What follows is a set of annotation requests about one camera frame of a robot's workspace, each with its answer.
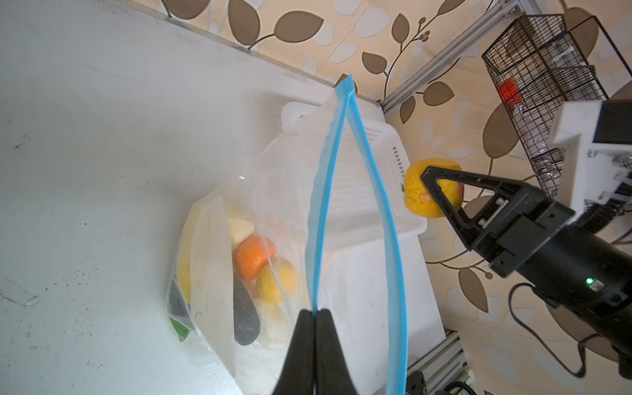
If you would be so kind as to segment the yellow toy lemon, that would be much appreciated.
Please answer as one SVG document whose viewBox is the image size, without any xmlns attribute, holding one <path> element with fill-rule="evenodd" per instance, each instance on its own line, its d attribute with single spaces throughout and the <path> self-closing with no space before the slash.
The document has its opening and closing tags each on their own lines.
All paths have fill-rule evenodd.
<svg viewBox="0 0 632 395">
<path fill-rule="evenodd" d="M 179 243 L 177 257 L 176 281 L 187 304 L 191 301 L 191 277 L 190 277 L 190 255 L 191 255 L 192 233 L 183 231 Z"/>
</svg>

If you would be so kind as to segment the yellow red toy peach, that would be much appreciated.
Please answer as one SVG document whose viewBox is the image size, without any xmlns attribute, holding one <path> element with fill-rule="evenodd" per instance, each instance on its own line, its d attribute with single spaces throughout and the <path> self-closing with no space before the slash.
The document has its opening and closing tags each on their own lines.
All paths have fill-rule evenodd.
<svg viewBox="0 0 632 395">
<path fill-rule="evenodd" d="M 419 217 L 441 218 L 444 217 L 444 213 L 439 207 L 439 204 L 431 197 L 431 194 L 421 180 L 421 176 L 428 166 L 436 166 L 454 171 L 460 171 L 462 168 L 456 161 L 450 159 L 431 158 L 410 165 L 404 176 L 403 188 L 406 208 Z M 464 184 L 441 179 L 439 186 L 456 210 L 462 207 Z"/>
</svg>

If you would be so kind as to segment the small yellow toy fruit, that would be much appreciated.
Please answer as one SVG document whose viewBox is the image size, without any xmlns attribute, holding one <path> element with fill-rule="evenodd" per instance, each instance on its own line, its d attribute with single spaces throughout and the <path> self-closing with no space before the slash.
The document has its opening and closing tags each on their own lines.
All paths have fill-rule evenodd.
<svg viewBox="0 0 632 395">
<path fill-rule="evenodd" d="M 299 286 L 298 272 L 294 265 L 283 257 L 276 257 L 258 275 L 256 286 L 263 301 L 280 304 L 284 297 L 291 298 Z"/>
</svg>

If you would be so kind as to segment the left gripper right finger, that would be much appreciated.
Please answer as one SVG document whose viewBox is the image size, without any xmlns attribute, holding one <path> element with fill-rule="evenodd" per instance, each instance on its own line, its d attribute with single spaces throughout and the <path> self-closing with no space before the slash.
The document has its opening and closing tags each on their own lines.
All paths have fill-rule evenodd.
<svg viewBox="0 0 632 395">
<path fill-rule="evenodd" d="M 314 357 L 315 394 L 357 395 L 328 309 L 316 315 Z"/>
</svg>

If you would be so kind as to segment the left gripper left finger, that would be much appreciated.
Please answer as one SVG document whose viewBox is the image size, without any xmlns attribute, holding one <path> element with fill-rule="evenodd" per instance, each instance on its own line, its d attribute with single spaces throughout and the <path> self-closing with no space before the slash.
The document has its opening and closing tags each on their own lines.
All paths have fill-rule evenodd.
<svg viewBox="0 0 632 395">
<path fill-rule="evenodd" d="M 311 395 L 314 393 L 315 319 L 303 309 L 287 350 L 273 395 Z"/>
</svg>

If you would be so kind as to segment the beige toy potato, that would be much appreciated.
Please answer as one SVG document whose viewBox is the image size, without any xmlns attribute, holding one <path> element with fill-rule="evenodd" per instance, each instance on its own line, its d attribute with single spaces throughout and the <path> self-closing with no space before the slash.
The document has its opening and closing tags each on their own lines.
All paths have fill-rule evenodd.
<svg viewBox="0 0 632 395">
<path fill-rule="evenodd" d="M 233 250 L 236 250 L 245 240 L 253 235 L 254 224 L 251 221 L 228 217 L 227 223 L 229 227 L 231 248 Z"/>
</svg>

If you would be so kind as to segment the dark toy eggplant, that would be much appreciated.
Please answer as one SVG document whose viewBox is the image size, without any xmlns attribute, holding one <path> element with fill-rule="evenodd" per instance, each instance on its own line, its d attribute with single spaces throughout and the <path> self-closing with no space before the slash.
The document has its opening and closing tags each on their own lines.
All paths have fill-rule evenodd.
<svg viewBox="0 0 632 395">
<path fill-rule="evenodd" d="M 233 285 L 233 310 L 235 341 L 248 346 L 258 338 L 261 324 L 250 293 L 237 276 Z"/>
</svg>

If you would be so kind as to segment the orange toy tangerine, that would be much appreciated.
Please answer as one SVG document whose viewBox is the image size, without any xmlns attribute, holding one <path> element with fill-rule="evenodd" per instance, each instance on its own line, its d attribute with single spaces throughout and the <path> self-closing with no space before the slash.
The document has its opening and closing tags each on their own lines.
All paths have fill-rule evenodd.
<svg viewBox="0 0 632 395">
<path fill-rule="evenodd" d="M 235 270 L 243 280 L 252 281 L 276 254 L 276 245 L 269 238 L 252 235 L 235 250 Z"/>
</svg>

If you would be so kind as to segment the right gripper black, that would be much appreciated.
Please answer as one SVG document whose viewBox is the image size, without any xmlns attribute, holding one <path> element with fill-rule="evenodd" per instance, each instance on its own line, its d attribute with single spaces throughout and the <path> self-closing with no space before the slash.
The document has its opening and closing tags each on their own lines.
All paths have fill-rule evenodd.
<svg viewBox="0 0 632 395">
<path fill-rule="evenodd" d="M 630 355 L 630 255 L 523 181 L 440 166 L 427 166 L 421 181 L 463 246 L 496 274 L 519 273 L 551 307 L 565 307 Z"/>
</svg>

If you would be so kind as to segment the clear zip bag blue zipper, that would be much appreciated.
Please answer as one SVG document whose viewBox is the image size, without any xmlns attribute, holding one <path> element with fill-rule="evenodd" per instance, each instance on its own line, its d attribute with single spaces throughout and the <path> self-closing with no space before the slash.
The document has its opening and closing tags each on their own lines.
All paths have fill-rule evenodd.
<svg viewBox="0 0 632 395">
<path fill-rule="evenodd" d="M 277 385 L 299 313 L 306 309 L 316 319 L 321 309 L 332 313 L 352 382 L 360 394 L 401 394 L 408 368 L 408 313 L 401 238 L 396 231 L 388 194 L 365 135 L 351 77 L 344 78 L 320 106 L 307 133 L 281 133 L 248 166 L 245 173 L 196 202 L 186 219 L 192 233 L 190 255 L 194 331 L 188 337 L 226 369 L 241 394 L 270 394 Z M 326 250 L 334 171 L 342 135 L 349 124 L 368 170 L 378 203 L 383 238 L 375 244 L 348 250 Z M 298 165 L 299 137 L 316 136 L 317 166 Z M 313 181 L 306 197 L 289 192 L 299 180 Z M 276 257 L 290 261 L 299 277 L 291 298 L 280 304 L 258 296 L 256 277 L 243 280 L 235 270 L 228 217 L 254 224 L 253 235 L 269 238 L 277 225 L 291 222 L 306 228 L 304 249 Z M 241 346 L 234 336 L 234 277 L 246 287 L 260 319 L 255 342 Z"/>
</svg>

